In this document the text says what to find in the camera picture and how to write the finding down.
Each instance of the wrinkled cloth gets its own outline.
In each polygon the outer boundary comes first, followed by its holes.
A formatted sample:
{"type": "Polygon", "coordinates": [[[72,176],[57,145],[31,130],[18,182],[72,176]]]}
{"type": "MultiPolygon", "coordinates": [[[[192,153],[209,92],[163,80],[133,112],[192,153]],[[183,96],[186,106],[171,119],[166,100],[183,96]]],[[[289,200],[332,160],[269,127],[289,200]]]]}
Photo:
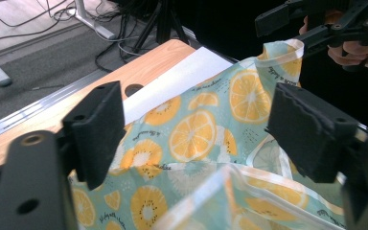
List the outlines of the wrinkled cloth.
{"type": "MultiPolygon", "coordinates": [[[[80,224],[86,229],[343,228],[338,196],[299,176],[265,131],[276,83],[298,84],[303,48],[295,39],[266,43],[260,56],[234,64],[127,125],[102,186],[88,191],[70,176],[80,224]]],[[[331,187],[338,192],[340,184],[331,187]]]]}

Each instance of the black stand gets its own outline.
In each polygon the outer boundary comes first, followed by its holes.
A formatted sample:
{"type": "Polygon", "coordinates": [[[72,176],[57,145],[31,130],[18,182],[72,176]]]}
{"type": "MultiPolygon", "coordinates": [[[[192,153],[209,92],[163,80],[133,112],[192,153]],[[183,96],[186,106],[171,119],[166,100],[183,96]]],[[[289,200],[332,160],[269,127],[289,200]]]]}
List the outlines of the black stand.
{"type": "Polygon", "coordinates": [[[68,175],[75,170],[89,190],[104,183],[126,133],[120,82],[93,89],[62,126],[58,133],[37,130],[11,142],[0,167],[0,230],[79,229],[68,175]]]}
{"type": "Polygon", "coordinates": [[[146,26],[145,30],[139,36],[139,40],[136,42],[133,48],[133,52],[138,53],[148,38],[151,30],[157,23],[157,36],[156,41],[162,44],[170,39],[172,25],[177,31],[178,37],[181,41],[189,44],[187,36],[184,34],[184,30],[181,26],[181,22],[178,19],[177,13],[173,6],[174,0],[159,0],[151,15],[151,18],[146,26]]]}

